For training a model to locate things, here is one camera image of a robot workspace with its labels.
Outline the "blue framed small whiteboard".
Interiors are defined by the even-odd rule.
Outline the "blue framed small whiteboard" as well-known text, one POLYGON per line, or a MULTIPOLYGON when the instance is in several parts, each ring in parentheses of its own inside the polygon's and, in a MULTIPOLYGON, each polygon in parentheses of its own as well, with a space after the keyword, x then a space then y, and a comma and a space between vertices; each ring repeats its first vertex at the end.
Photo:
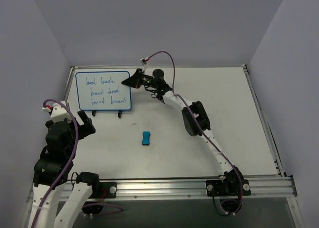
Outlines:
POLYGON ((129 111, 131 88, 122 84, 128 71, 93 71, 75 73, 79 109, 83 111, 129 111))

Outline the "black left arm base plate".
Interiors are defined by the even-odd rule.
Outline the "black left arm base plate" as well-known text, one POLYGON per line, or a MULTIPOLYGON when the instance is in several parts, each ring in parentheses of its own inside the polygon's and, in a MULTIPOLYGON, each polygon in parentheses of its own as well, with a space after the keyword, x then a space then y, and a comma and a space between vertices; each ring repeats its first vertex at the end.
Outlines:
POLYGON ((117 183, 116 182, 99 182, 93 185, 92 199, 113 199, 116 198, 117 183))

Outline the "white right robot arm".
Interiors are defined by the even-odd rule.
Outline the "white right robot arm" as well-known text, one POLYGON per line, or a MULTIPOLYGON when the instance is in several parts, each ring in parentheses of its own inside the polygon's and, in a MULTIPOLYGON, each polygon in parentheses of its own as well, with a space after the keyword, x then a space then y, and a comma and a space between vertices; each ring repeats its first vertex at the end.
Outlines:
POLYGON ((143 86, 163 104, 180 110, 187 133, 193 137, 199 136, 212 152, 219 168, 221 188, 224 194, 237 195, 240 199, 242 198, 243 177, 216 141, 210 128, 210 120, 200 101, 192 102, 175 93, 174 89, 164 80, 164 72, 161 69, 155 69, 151 76, 146 75, 143 69, 137 69, 133 75, 124 79, 122 84, 135 89, 143 86))

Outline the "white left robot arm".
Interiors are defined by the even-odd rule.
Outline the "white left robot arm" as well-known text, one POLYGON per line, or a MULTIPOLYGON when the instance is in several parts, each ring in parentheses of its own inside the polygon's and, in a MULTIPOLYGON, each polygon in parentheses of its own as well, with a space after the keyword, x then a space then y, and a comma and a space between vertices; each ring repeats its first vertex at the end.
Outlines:
POLYGON ((96 132, 92 120, 84 111, 77 113, 80 125, 67 111, 52 110, 46 122, 46 146, 34 166, 33 204, 28 227, 70 228, 88 198, 100 194, 98 174, 81 172, 77 175, 71 195, 58 209, 62 191, 73 167, 78 141, 96 132))

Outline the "blue bone shaped eraser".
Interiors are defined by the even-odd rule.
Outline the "blue bone shaped eraser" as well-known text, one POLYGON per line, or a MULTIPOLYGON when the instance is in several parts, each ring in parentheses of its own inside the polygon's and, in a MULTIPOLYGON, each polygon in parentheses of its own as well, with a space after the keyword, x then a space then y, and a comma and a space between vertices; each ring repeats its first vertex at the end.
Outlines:
POLYGON ((141 144, 143 146, 148 146, 150 144, 151 133, 149 131, 143 131, 141 144))

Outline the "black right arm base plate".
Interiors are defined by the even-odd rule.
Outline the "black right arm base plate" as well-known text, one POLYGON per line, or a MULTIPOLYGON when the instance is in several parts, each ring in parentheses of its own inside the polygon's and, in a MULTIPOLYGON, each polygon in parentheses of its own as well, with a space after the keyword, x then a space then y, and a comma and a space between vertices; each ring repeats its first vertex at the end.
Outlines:
MULTIPOLYGON (((238 196, 240 190, 239 185, 235 185, 234 188, 231 188, 231 185, 227 185, 225 181, 221 180, 206 180, 206 193, 209 197, 230 197, 230 196, 238 196)), ((242 181, 242 190, 243 196, 250 196, 251 189, 249 181, 244 179, 242 181)))

